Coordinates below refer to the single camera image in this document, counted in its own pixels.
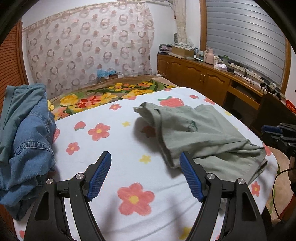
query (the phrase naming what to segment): sheer curtain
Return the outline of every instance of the sheer curtain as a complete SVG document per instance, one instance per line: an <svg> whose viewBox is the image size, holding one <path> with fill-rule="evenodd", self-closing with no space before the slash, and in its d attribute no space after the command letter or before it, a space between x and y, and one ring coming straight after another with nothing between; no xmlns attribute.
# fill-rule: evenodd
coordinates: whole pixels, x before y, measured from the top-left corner
<svg viewBox="0 0 296 241"><path fill-rule="evenodd" d="M173 0L177 21L178 42L187 43L185 0Z"/></svg>

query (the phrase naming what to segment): blue denim clothing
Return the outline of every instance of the blue denim clothing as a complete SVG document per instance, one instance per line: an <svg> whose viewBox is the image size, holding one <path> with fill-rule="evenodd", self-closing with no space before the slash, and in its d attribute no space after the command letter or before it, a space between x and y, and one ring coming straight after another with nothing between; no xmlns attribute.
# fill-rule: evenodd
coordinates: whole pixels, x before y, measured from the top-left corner
<svg viewBox="0 0 296 241"><path fill-rule="evenodd" d="M25 216L38 197L47 173L55 169L51 149L55 129L54 115L48 111L44 91L17 128L8 164L0 166L0 204L15 220Z"/></svg>
<svg viewBox="0 0 296 241"><path fill-rule="evenodd" d="M8 164L17 129L45 93L44 84L7 86L0 119L0 167Z"/></svg>

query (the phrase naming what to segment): bed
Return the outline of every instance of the bed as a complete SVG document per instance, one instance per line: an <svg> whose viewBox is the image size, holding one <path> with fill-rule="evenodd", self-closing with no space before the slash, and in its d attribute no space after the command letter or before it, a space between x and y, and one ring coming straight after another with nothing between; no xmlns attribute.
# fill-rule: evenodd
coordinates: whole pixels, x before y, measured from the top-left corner
<svg viewBox="0 0 296 241"><path fill-rule="evenodd" d="M184 87L118 100L59 119L53 143L57 181L84 172L103 151L111 153L110 171L98 197L90 203L96 222L108 241L185 240L201 207L192 196L181 170L168 168L165 164L154 129L133 111L133 107L143 102L161 105L163 100L181 101L193 108L200 104L213 105L253 144L264 146L241 121L204 95ZM267 165L249 185L260 212L266 205L278 170L274 155L266 150ZM141 207L131 209L123 201L129 192L136 193L130 202L137 204L139 198L142 199ZM65 206L72 237L80 240L68 199L65 199ZM211 240L219 236L223 208L221 204ZM30 210L21 221L14 220L20 240L24 237L29 214Z"/></svg>
<svg viewBox="0 0 296 241"><path fill-rule="evenodd" d="M139 75L105 80L59 95L50 102L54 106L52 113L57 121L103 104L122 99L134 99L138 95L174 87L177 86L163 77Z"/></svg>

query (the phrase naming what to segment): wooden door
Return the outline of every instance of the wooden door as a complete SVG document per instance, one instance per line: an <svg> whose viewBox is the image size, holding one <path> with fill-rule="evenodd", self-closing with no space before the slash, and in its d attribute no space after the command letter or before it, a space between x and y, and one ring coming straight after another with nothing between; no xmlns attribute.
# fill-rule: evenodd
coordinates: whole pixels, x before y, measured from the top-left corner
<svg viewBox="0 0 296 241"><path fill-rule="evenodd" d="M167 73L167 59L168 57L165 55L158 55L157 56L157 70L158 73L161 74L163 77L166 76Z"/></svg>
<svg viewBox="0 0 296 241"><path fill-rule="evenodd" d="M203 91L204 95L222 106L226 97L229 78L217 74L214 71L207 70L203 76Z"/></svg>
<svg viewBox="0 0 296 241"><path fill-rule="evenodd" d="M19 21L0 45L0 113L8 85L28 84L22 56L22 22Z"/></svg>
<svg viewBox="0 0 296 241"><path fill-rule="evenodd" d="M167 63L166 79L179 87L184 87L184 64L178 58L170 58Z"/></svg>
<svg viewBox="0 0 296 241"><path fill-rule="evenodd" d="M192 88L203 94L203 75L205 69L196 64L186 64L184 66L184 87Z"/></svg>

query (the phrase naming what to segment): denim shirt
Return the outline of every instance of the denim shirt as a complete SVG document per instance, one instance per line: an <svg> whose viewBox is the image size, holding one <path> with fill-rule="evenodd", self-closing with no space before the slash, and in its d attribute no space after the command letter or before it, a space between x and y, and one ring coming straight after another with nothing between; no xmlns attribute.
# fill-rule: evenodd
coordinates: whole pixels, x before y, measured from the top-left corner
<svg viewBox="0 0 296 241"><path fill-rule="evenodd" d="M0 167L0 204L15 220L25 216L38 197L47 173L55 169L51 149L55 129L54 115L48 111L44 94L21 121L8 165Z"/></svg>

